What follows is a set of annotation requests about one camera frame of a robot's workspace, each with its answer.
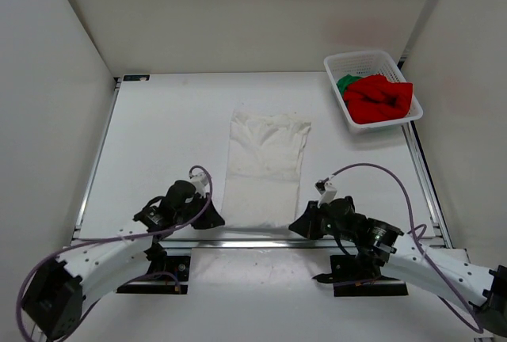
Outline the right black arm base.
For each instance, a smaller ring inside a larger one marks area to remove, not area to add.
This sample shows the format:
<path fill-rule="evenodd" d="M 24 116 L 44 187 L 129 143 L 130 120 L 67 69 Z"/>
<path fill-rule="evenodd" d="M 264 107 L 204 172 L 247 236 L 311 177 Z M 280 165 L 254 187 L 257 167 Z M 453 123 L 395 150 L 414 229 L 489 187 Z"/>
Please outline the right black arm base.
<path fill-rule="evenodd" d="M 407 285 L 380 275 L 378 268 L 362 264 L 355 256 L 330 256 L 330 272 L 313 277 L 317 283 L 333 287 L 335 298 L 407 296 Z"/>

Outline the green t shirt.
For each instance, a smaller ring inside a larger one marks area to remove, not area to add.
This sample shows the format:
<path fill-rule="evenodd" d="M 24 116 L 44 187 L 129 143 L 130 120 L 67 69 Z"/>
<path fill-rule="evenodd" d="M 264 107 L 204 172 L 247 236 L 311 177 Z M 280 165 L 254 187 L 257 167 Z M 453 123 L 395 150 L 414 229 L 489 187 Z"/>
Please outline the green t shirt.
<path fill-rule="evenodd" d="M 348 86 L 359 81 L 359 80 L 361 80 L 361 76 L 356 76 L 356 75 L 351 75 L 351 74 L 347 74 L 344 77 L 340 78 L 336 83 L 339 93 L 342 96 L 344 96 L 346 90 L 348 89 Z"/>

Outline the aluminium table rail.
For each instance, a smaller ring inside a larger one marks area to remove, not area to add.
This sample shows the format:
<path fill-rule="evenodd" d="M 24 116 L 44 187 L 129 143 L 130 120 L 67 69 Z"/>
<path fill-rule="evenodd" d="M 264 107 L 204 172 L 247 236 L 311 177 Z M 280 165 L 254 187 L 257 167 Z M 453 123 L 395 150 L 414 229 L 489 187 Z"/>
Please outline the aluminium table rail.
<path fill-rule="evenodd" d="M 167 239 L 160 244 L 166 249 L 336 249 L 334 240 L 177 240 Z"/>

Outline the white plastic basket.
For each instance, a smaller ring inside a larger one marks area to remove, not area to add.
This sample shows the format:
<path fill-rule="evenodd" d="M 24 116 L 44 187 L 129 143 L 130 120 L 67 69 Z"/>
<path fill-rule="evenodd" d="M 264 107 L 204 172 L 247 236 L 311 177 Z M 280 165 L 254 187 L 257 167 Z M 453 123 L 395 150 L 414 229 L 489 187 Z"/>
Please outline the white plastic basket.
<path fill-rule="evenodd" d="M 422 118 L 414 85 L 385 51 L 330 55 L 324 67 L 350 132 L 373 132 Z"/>

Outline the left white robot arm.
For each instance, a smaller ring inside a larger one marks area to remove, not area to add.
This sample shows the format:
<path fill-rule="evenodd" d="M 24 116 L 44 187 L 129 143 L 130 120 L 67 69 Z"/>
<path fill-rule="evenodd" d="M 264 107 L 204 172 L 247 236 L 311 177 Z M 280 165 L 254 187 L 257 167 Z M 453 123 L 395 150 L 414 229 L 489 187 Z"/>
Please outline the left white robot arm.
<path fill-rule="evenodd" d="M 206 230 L 224 224 L 212 193 L 210 173 L 195 165 L 188 179 L 175 181 L 164 196 L 150 199 L 115 236 L 84 239 L 43 258 L 17 294 L 15 317 L 23 339 L 32 339 L 24 316 L 49 341 L 65 341 L 102 297 L 128 283 L 162 276 L 163 239 L 187 226 Z"/>

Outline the red t shirt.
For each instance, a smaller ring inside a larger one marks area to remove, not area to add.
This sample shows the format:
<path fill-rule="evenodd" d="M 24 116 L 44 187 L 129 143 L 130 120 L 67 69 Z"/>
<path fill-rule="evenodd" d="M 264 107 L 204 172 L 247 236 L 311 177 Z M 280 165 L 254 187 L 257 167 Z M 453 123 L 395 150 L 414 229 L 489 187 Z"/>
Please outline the red t shirt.
<path fill-rule="evenodd" d="M 342 98 L 356 124 L 373 124 L 407 116 L 413 95 L 412 83 L 390 82 L 374 74 L 349 85 Z"/>

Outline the white t shirt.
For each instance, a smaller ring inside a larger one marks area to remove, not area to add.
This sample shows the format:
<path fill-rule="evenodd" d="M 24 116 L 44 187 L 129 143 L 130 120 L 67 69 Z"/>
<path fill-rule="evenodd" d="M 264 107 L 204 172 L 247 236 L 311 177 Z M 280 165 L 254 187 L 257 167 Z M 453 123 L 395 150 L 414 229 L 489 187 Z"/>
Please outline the white t shirt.
<path fill-rule="evenodd" d="M 229 230 L 275 230 L 295 219 L 311 121 L 233 113 L 221 215 Z"/>

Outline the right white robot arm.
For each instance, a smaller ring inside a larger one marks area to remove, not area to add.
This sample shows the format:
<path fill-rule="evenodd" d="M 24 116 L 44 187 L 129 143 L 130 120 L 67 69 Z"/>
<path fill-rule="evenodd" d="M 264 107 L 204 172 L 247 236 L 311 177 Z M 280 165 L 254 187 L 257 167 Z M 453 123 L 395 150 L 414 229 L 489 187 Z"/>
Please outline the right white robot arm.
<path fill-rule="evenodd" d="M 355 210 L 349 196 L 338 198 L 332 184 L 316 185 L 321 197 L 308 203 L 289 230 L 308 240 L 330 235 L 356 247 L 356 270 L 364 278 L 386 276 L 411 283 L 474 318 L 478 329 L 506 335 L 506 268 L 457 260 L 416 241 L 398 227 Z"/>

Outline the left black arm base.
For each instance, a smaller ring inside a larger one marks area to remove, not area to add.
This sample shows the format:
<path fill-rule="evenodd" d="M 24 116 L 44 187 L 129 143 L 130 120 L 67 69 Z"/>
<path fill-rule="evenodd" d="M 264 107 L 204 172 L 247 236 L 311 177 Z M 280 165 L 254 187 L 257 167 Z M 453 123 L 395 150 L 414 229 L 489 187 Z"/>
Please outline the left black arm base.
<path fill-rule="evenodd" d="M 117 294 L 186 295 L 191 268 L 190 252 L 167 250 L 149 265 L 147 273 L 118 287 Z"/>

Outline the dark label sticker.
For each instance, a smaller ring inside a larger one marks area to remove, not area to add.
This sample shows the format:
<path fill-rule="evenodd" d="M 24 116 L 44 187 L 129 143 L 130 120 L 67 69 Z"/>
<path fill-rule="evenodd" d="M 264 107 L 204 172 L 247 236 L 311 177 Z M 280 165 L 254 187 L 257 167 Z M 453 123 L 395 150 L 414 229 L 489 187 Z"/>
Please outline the dark label sticker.
<path fill-rule="evenodd" d="M 146 82 L 150 80 L 149 74 L 126 74 L 123 76 L 123 82 Z"/>

